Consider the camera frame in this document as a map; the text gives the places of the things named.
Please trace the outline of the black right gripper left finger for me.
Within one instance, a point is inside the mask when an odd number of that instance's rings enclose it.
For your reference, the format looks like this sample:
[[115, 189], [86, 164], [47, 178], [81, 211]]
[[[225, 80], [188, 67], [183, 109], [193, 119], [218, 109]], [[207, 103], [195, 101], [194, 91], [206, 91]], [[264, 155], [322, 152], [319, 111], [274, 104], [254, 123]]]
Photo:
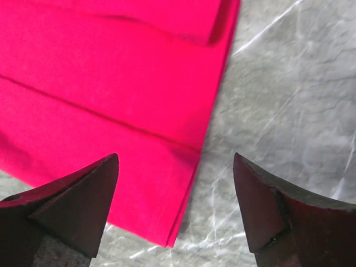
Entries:
[[89, 266], [98, 254], [119, 172], [110, 154], [1, 200], [1, 266]]

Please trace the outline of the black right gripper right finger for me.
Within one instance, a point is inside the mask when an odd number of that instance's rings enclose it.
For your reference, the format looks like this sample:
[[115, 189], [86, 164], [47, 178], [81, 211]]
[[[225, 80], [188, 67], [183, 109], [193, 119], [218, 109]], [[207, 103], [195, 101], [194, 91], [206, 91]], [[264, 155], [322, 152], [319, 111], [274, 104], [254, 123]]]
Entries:
[[355, 266], [355, 205], [298, 187], [239, 153], [233, 175], [258, 266]]

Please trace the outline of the red t-shirt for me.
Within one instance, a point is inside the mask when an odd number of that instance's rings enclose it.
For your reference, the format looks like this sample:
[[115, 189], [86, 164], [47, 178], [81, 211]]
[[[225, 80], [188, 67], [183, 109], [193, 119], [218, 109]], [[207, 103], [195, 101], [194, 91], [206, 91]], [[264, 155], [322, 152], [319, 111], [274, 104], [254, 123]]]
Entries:
[[239, 1], [2, 1], [1, 169], [39, 186], [116, 153], [110, 223], [173, 246]]

